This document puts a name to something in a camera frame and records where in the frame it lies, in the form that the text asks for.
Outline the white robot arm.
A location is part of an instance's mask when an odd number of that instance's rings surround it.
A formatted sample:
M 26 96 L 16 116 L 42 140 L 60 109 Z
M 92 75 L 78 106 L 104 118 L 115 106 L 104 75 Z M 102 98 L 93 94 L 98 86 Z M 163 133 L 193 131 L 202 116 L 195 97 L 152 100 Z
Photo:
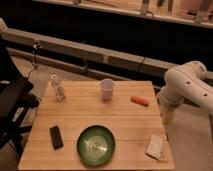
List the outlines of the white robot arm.
M 165 72 L 165 85 L 157 94 L 164 125 L 171 123 L 174 110 L 185 99 L 192 101 L 213 117 L 213 87 L 204 82 L 206 75 L 207 69 L 200 61 L 190 61 Z

